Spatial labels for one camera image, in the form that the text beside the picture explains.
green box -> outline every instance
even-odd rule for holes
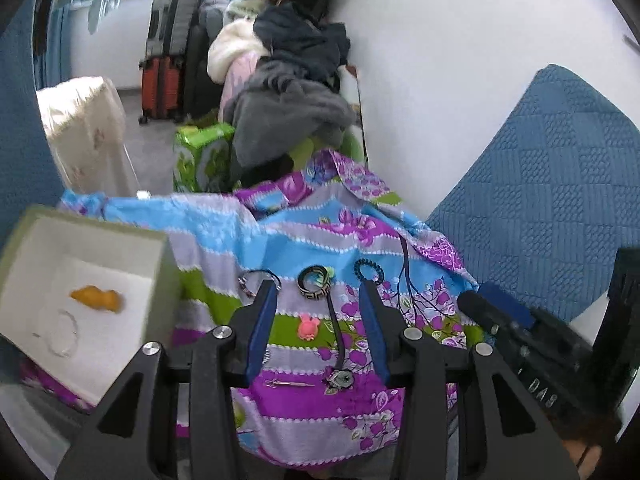
[[[234,128],[218,123],[209,128],[183,126],[175,134],[174,191],[228,191],[229,158]]]

silver screw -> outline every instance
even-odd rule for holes
[[[404,337],[411,341],[418,341],[422,337],[422,330],[415,326],[409,326],[404,329]]]
[[[230,326],[227,325],[220,325],[215,327],[213,330],[213,337],[215,337],[216,339],[226,339],[227,337],[229,337],[234,331],[231,330]]]
[[[150,341],[148,343],[145,343],[142,346],[142,351],[146,354],[146,355],[154,355],[157,354],[160,351],[160,343],[156,343],[155,341]]]
[[[488,343],[478,343],[476,345],[476,352],[478,352],[481,356],[489,357],[492,353],[494,353],[494,349],[491,348],[491,345]]]

blue mattress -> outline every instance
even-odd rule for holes
[[[539,71],[500,131],[429,216],[482,283],[573,319],[640,244],[640,132],[571,71]]]

white box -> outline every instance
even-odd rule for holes
[[[69,297],[87,285],[116,290],[121,310]],[[32,206],[0,259],[0,333],[97,404],[140,346],[169,346],[179,294],[166,234]]]

pink rabbit figurine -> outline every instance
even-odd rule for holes
[[[318,326],[320,320],[317,317],[311,317],[309,314],[300,315],[300,324],[298,325],[298,337],[306,341],[312,341],[318,335]]]

